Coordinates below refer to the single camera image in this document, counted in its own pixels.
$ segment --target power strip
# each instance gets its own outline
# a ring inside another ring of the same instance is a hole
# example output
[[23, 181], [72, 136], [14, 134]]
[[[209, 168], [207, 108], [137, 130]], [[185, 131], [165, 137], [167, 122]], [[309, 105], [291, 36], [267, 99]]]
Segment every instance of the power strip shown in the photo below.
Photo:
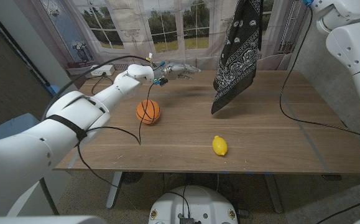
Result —
[[102, 76], [105, 73], [104, 75], [111, 76], [114, 71], [115, 71], [115, 68], [113, 67], [113, 65], [104, 65], [101, 68], [98, 68], [98, 69], [92, 71], [91, 75], [98, 77], [98, 76]]

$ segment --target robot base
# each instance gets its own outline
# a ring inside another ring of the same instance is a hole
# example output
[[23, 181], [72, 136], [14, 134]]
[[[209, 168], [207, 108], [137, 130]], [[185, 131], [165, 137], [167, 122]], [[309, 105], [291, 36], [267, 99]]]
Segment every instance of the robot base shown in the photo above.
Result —
[[[183, 191], [184, 186], [171, 190], [171, 192], [179, 195], [183, 195]], [[184, 197], [189, 204], [190, 217], [188, 217], [187, 203], [183, 202], [182, 197], [166, 193], [152, 206], [148, 223], [238, 224], [234, 207], [226, 198], [214, 190], [197, 185], [188, 185]]]

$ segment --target grass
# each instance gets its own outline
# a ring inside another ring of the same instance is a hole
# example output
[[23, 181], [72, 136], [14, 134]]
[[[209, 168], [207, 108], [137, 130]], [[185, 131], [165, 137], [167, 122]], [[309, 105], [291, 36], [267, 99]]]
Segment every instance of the grass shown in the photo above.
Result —
[[[99, 42], [100, 44], [101, 44], [101, 46], [102, 47], [104, 47], [104, 48], [107, 48], [107, 49], [110, 49], [111, 48], [111, 46], [110, 46], [110, 44], [105, 44], [105, 43], [103, 43], [103, 42]], [[124, 46], [123, 45], [112, 45], [112, 47], [114, 48], [114, 49], [124, 49]]]
[[[185, 39], [185, 49], [207, 49], [209, 48], [209, 37], [200, 37], [198, 38], [198, 44], [196, 45], [196, 38]], [[157, 43], [155, 45], [156, 53], [178, 50], [178, 41], [167, 42], [166, 43]]]

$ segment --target black strap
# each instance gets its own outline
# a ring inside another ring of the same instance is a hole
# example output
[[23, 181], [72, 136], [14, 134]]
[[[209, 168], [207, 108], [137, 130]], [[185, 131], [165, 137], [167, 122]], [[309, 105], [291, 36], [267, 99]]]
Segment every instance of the black strap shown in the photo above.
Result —
[[54, 121], [58, 121], [61, 124], [64, 124], [66, 127], [70, 128], [72, 131], [76, 133], [76, 137], [78, 138], [79, 142], [87, 137], [87, 132], [81, 129], [79, 126], [72, 123], [70, 120], [63, 118], [59, 115], [51, 115], [47, 119], [53, 119]]

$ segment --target blue connector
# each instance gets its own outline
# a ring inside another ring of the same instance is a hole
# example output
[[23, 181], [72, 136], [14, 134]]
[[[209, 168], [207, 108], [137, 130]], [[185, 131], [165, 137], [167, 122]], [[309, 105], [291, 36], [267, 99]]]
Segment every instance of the blue connector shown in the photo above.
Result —
[[314, 0], [303, 0], [303, 2], [306, 6], [309, 6], [314, 2]]

